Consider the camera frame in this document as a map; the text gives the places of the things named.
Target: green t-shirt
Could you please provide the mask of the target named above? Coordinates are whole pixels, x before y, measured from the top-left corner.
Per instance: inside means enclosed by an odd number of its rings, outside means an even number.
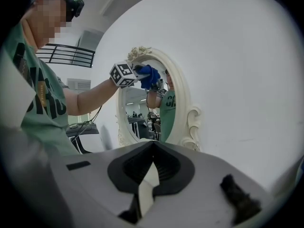
[[[168,90],[162,98],[160,106],[162,142],[165,142],[171,133],[175,118],[175,107],[175,91]]]
[[[45,62],[36,57],[34,48],[26,43],[21,23],[12,28],[3,44],[12,60],[19,43],[25,45],[25,67],[19,68],[24,66],[23,62],[16,67],[37,93],[24,116],[22,130],[42,141],[46,151],[55,146],[61,155],[78,154],[66,135],[68,122],[64,84]]]

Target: ornate mirror frame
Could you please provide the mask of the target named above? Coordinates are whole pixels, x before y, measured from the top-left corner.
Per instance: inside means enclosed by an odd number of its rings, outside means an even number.
[[[171,75],[176,95],[176,112],[173,128],[166,143],[178,144],[190,149],[201,151],[199,140],[199,127],[201,123],[201,110],[192,105],[191,94],[182,71],[173,63],[173,61],[163,52],[151,47],[134,47],[128,54],[128,61],[143,61],[145,59],[156,59],[161,62]],[[128,117],[125,111],[125,93],[126,88],[119,88],[116,100],[116,117],[119,124],[118,140],[120,146],[147,141],[147,139],[138,139],[136,135],[129,131],[127,125]]]

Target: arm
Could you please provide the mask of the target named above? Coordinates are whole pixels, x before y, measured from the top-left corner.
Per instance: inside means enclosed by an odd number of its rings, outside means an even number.
[[[147,105],[149,108],[159,108],[161,106],[161,101],[162,99],[157,96],[157,92],[148,92]]]
[[[106,103],[117,89],[118,87],[111,79],[107,79],[93,89],[80,94],[64,88],[67,113],[72,116],[89,113]]]

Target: hand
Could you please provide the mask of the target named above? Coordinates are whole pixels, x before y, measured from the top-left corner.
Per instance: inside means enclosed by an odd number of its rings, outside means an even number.
[[[160,74],[158,71],[151,67],[150,65],[146,65],[142,67],[141,69],[136,71],[138,74],[150,74],[148,77],[143,78],[141,80],[142,89],[150,89],[152,84],[156,84],[157,80],[161,78]]]

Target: metal balcony railing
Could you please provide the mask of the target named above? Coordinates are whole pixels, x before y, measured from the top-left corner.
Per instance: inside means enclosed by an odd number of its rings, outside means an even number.
[[[92,67],[94,51],[60,44],[46,44],[37,52],[37,57],[46,63]]]

